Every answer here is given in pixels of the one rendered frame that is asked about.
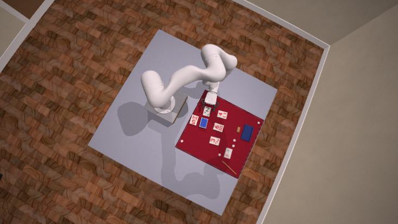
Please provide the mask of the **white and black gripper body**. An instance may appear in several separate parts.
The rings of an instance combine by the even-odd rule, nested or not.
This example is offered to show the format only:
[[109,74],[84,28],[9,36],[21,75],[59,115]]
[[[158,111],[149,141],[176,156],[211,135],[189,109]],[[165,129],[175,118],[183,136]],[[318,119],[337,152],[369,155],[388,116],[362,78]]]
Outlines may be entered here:
[[214,92],[207,92],[204,102],[215,105],[216,104],[217,94]]

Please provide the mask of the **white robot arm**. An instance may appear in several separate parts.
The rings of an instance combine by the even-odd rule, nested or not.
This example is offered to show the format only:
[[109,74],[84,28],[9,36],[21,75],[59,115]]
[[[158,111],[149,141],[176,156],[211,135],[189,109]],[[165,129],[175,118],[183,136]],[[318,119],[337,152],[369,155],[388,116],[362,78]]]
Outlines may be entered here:
[[203,85],[209,86],[208,92],[217,93],[220,82],[236,67],[237,59],[212,44],[202,47],[201,57],[206,69],[192,65],[183,67],[172,74],[166,88],[158,73],[152,70],[144,72],[141,75],[141,84],[150,106],[161,114],[171,112],[175,107],[175,92],[197,80],[202,80]]

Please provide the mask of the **dark blue notebook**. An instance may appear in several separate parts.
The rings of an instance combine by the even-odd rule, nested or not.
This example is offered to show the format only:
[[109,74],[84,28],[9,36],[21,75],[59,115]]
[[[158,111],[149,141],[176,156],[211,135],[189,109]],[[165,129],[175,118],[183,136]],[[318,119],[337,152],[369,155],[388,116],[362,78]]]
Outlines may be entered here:
[[252,133],[253,133],[253,129],[254,129],[254,127],[245,124],[244,129],[242,131],[241,139],[250,141]]

